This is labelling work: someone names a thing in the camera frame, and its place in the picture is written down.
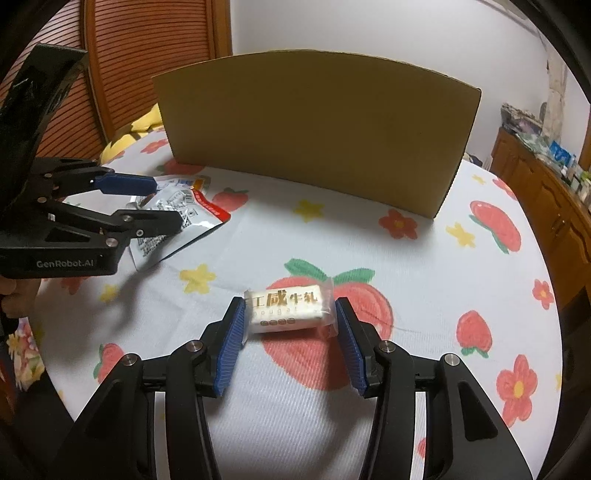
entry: candy wrapper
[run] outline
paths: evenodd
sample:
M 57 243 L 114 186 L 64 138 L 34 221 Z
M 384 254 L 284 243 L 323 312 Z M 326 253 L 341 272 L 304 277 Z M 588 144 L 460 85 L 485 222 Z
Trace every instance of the candy wrapper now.
M 332 280 L 307 287 L 244 292 L 248 333 L 283 332 L 333 325 L 337 333 Z
M 207 193 L 209 184 L 212 181 L 207 175 L 162 175 L 161 177 L 154 177 L 154 180 L 156 180 L 156 193 L 170 185 L 179 185 L 192 190 L 198 190 L 204 195 Z M 135 209 L 143 208 L 156 193 L 147 197 L 133 196 L 129 199 L 127 207 Z
M 177 183 L 171 183 L 156 193 L 142 210 L 176 211 L 183 218 L 183 226 L 180 233 L 173 236 L 132 238 L 129 248 L 138 271 L 150 268 L 230 219 L 227 211 L 206 200 L 202 192 Z

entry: table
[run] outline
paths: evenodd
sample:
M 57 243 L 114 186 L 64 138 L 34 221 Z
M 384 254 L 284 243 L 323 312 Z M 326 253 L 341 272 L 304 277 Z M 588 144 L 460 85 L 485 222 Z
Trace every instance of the table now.
M 208 175 L 207 197 L 232 219 L 145 273 L 126 251 L 113 276 L 43 282 L 31 326 L 44 332 L 41 356 L 73 418 L 124 352 L 169 354 L 199 338 L 246 289 L 327 276 L 335 295 L 348 296 L 382 338 L 413 355 L 460 355 L 538 474 L 560 400 L 558 314 L 528 221 L 494 175 L 462 161 L 441 211 L 427 220 L 308 185 L 179 165 L 163 130 L 110 166 Z M 112 213 L 128 197 L 90 192 L 67 201 Z M 160 479 L 168 478 L 162 398 L 155 415 Z M 422 478 L 425 432 L 418 399 L 415 479 Z M 206 402 L 226 480 L 356 479 L 374 405 L 348 385 L 340 356 L 313 335 L 250 339 L 224 398 Z

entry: wooden cabinet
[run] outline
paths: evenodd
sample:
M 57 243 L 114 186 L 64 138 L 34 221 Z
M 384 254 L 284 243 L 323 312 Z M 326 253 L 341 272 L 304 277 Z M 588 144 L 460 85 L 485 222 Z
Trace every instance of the wooden cabinet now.
M 569 211 L 569 201 L 556 188 L 553 179 L 539 172 L 540 188 L 532 198 L 533 208 L 526 212 L 531 229 L 548 263 L 548 255 L 556 238 L 556 230 L 563 226 Z
M 562 308 L 591 283 L 591 216 L 546 165 L 503 129 L 492 156 L 491 172 L 523 207 Z
M 554 226 L 556 240 L 548 256 L 548 270 L 557 298 L 572 299 L 589 278 L 591 238 L 588 228 L 576 212 Z
M 536 210 L 535 198 L 541 188 L 537 160 L 529 155 L 514 154 L 510 157 L 514 165 L 506 184 L 513 190 L 526 214 Z
M 510 163 L 509 155 L 511 153 L 510 138 L 505 135 L 500 135 L 496 139 L 495 148 L 492 151 L 493 162 L 491 165 L 491 172 L 493 172 L 500 179 L 506 178 L 505 169 Z

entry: cardboard box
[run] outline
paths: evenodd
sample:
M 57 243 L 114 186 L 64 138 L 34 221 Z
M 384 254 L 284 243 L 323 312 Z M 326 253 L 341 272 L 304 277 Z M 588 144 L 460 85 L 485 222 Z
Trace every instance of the cardboard box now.
M 480 90 L 407 63 L 270 51 L 154 78 L 176 160 L 308 183 L 434 218 Z

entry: yellow star print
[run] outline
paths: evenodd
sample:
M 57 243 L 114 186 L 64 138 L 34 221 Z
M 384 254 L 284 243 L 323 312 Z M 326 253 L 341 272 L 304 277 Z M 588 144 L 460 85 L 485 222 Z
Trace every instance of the yellow star print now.
M 466 232 L 458 222 L 456 222 L 453 227 L 445 227 L 445 231 L 451 236 L 456 237 L 457 243 L 460 245 L 460 247 L 474 248 L 476 246 L 474 244 L 474 235 L 472 235 L 470 232 Z
M 310 203 L 308 200 L 301 200 L 298 203 L 297 208 L 294 209 L 294 213 L 301 215 L 305 223 L 315 219 L 324 217 L 322 209 L 324 205 L 322 203 Z
M 185 293 L 192 293 L 194 291 L 201 294 L 209 293 L 209 285 L 207 282 L 216 279 L 216 274 L 207 270 L 207 265 L 202 263 L 195 270 L 181 270 L 179 277 L 182 281 L 189 282 L 185 286 Z
M 114 300 L 117 294 L 119 293 L 119 289 L 117 285 L 105 285 L 103 287 L 103 293 L 100 294 L 99 300 L 105 303 L 109 303 L 110 301 Z

